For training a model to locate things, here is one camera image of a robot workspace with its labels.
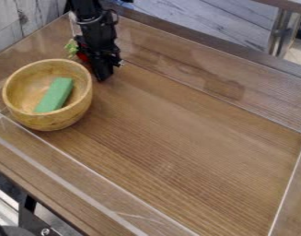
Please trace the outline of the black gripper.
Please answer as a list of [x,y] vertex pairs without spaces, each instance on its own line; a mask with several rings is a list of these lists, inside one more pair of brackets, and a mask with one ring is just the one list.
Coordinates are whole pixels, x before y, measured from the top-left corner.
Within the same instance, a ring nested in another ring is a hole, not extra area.
[[114,66],[123,66],[123,59],[120,58],[120,48],[116,44],[110,44],[100,48],[94,48],[86,42],[86,38],[80,35],[74,37],[76,41],[76,56],[84,61],[90,62],[91,56],[100,56],[91,60],[91,67],[94,74],[99,81],[106,81],[114,75]]

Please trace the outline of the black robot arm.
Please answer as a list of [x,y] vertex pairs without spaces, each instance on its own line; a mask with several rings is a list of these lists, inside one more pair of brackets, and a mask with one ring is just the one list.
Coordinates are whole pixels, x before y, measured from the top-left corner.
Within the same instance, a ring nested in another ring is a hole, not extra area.
[[88,63],[98,80],[106,81],[123,63],[116,45],[118,11],[104,8],[100,0],[70,0],[70,4],[82,31],[74,36],[76,55]]

